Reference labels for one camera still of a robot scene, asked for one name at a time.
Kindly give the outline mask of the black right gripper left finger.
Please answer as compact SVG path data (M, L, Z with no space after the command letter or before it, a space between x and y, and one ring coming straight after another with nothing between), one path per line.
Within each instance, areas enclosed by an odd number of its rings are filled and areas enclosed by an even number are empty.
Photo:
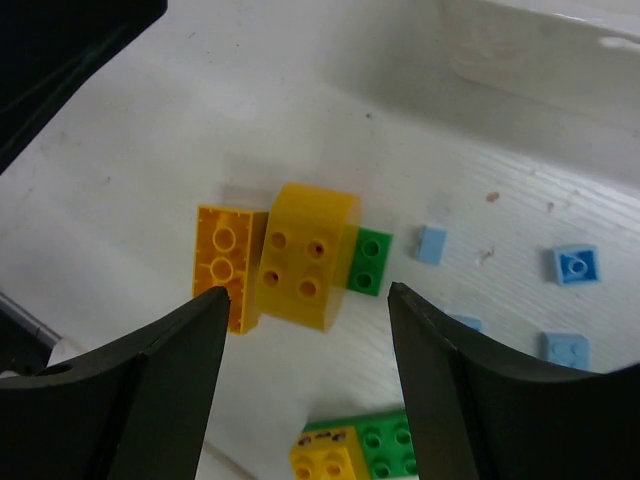
M213 287L38 374L1 374L5 479L192 479L230 298Z

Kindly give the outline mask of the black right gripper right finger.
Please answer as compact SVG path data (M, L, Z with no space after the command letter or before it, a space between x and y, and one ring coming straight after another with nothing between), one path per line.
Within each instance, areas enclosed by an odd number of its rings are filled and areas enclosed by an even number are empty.
M422 479L635 479L639 369L558 366L449 317L402 283L388 307Z

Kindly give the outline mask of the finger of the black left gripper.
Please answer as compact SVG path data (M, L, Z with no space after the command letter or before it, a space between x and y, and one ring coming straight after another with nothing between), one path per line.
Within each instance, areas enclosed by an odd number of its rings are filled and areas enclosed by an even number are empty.
M1 169L167 7L164 0L3 1Z

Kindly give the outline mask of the yellow rounded butterfly lego brick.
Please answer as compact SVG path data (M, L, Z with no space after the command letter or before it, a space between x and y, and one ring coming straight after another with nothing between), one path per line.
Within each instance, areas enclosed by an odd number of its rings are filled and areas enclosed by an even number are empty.
M340 309L361 222L360 197L290 182L269 214L258 310L327 332Z

